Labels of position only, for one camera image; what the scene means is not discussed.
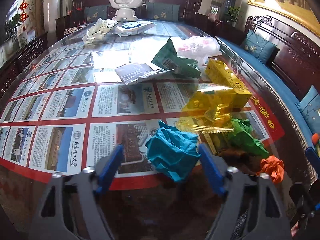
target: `window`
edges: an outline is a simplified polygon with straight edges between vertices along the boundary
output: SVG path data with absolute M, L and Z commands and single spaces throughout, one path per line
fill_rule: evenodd
M 14 16 L 15 14 L 17 14 L 18 12 L 18 0 L 16 0 L 13 5 L 11 6 L 9 12 L 7 13 L 7 17 L 6 20 L 10 20 L 12 18 L 12 16 Z

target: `barcode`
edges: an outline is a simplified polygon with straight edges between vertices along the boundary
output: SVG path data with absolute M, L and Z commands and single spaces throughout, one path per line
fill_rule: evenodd
M 166 59 L 165 61 L 162 62 L 162 65 L 166 67 L 167 69 L 175 69 L 177 70 L 179 66 L 172 62 L 170 59 Z

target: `glass tabletop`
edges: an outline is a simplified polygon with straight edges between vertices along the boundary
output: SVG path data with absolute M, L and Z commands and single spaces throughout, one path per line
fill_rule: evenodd
M 158 174 L 147 159 L 145 142 L 162 120 L 174 126 L 197 85 L 209 82 L 167 74 L 158 80 L 126 86 L 115 68 L 149 62 L 152 44 L 169 37 L 208 36 L 179 23 L 154 21 L 152 29 L 133 36 L 108 34 L 84 47 L 87 28 L 45 51 L 11 84 L 0 101 L 0 204 L 18 231 L 27 232 L 46 183 L 57 171 L 79 173 L 124 145 L 124 160 L 100 206 L 116 239 L 204 239 L 222 200 L 209 188 L 201 165 L 188 181 L 176 185 Z M 278 188 L 289 216 L 289 188 L 310 183 L 303 145 L 279 100 L 244 61 L 221 43 L 222 59 L 253 93 L 233 116 L 248 118 L 253 135 L 284 160 L 284 181 Z M 216 154 L 248 174 L 261 158 L 227 156 L 220 135 L 205 137 Z

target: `photo frame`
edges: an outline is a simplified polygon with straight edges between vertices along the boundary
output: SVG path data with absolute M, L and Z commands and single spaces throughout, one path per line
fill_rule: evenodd
M 320 23 L 305 0 L 248 0 L 248 4 L 281 14 L 320 38 Z

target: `green snack wrapper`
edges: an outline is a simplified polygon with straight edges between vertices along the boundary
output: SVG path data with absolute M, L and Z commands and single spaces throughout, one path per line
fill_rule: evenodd
M 173 73 L 178 75 L 200 78 L 201 71 L 198 68 L 198 61 L 178 57 L 171 39 L 168 39 L 166 44 L 159 50 L 152 63 L 165 70 L 174 69 Z
M 253 154 L 259 155 L 264 159 L 269 157 L 269 152 L 263 147 L 263 143 L 258 139 L 251 136 L 252 126 L 249 119 L 232 119 L 231 123 L 234 128 L 234 132 L 228 133 L 228 140 L 231 144 L 240 147 L 242 150 Z

